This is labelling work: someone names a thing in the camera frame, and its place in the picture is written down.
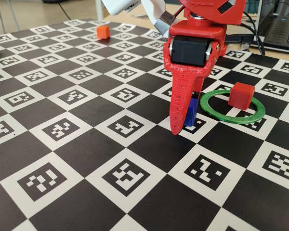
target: red block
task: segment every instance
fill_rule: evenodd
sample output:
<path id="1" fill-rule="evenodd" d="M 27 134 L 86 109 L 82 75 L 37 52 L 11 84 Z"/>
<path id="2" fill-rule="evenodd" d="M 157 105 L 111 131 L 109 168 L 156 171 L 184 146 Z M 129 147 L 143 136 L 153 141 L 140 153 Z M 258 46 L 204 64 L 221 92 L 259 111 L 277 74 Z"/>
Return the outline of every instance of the red block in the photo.
<path id="1" fill-rule="evenodd" d="M 110 37 L 109 26 L 99 26 L 96 29 L 96 34 L 98 39 L 107 39 Z"/>
<path id="2" fill-rule="evenodd" d="M 244 83 L 236 83 L 230 92 L 228 105 L 246 110 L 255 92 L 255 87 Z"/>

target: printed pattern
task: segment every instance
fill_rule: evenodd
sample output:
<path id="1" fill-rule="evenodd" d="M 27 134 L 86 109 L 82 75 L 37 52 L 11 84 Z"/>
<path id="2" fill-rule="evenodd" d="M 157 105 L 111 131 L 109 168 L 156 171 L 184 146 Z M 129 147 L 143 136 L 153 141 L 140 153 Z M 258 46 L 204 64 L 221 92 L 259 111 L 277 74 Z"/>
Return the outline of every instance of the printed pattern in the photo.
<path id="1" fill-rule="evenodd" d="M 173 136 L 162 45 L 77 19 L 0 35 L 0 230 L 289 230 L 289 62 L 228 51 L 202 93 L 254 85 L 266 115 L 199 108 Z"/>

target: green ring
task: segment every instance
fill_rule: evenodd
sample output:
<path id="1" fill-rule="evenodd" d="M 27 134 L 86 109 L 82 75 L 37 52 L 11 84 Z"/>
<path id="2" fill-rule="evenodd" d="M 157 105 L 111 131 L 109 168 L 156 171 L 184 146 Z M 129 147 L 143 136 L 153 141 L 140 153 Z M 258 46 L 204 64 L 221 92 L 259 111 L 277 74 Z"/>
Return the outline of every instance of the green ring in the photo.
<path id="1" fill-rule="evenodd" d="M 233 123 L 233 124 L 250 124 L 254 123 L 260 119 L 262 119 L 265 115 L 265 108 L 264 105 L 257 100 L 256 98 L 252 98 L 251 102 L 256 106 L 256 113 L 248 116 L 248 117 L 231 117 L 224 115 L 215 111 L 209 105 L 209 99 L 215 95 L 223 95 L 223 94 L 230 94 L 230 90 L 213 90 L 209 91 L 208 93 L 204 94 L 200 99 L 200 106 L 202 109 L 207 112 L 209 115 L 225 122 Z"/>

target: floor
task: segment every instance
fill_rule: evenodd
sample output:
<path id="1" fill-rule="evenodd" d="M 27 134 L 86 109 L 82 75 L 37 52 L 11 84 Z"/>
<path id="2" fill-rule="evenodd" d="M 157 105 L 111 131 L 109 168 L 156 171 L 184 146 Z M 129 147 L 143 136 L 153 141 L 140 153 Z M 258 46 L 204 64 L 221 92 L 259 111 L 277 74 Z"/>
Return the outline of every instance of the floor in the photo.
<path id="1" fill-rule="evenodd" d="M 61 5 L 71 19 L 97 18 L 95 0 L 68 0 Z M 68 20 L 57 3 L 43 3 L 41 0 L 12 0 L 12 6 L 21 30 Z M 6 0 L 0 0 L 0 9 L 6 33 L 17 31 Z M 0 34 L 3 33 L 0 21 Z"/>

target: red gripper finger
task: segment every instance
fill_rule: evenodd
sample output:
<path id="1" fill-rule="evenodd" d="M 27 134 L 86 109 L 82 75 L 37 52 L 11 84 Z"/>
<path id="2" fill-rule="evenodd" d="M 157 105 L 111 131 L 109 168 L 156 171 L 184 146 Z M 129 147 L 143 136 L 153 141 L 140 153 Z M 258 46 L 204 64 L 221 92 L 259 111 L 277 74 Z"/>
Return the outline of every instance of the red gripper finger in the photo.
<path id="1" fill-rule="evenodd" d="M 175 70 L 172 73 L 170 127 L 174 135 L 179 134 L 184 125 L 195 82 L 195 72 Z"/>

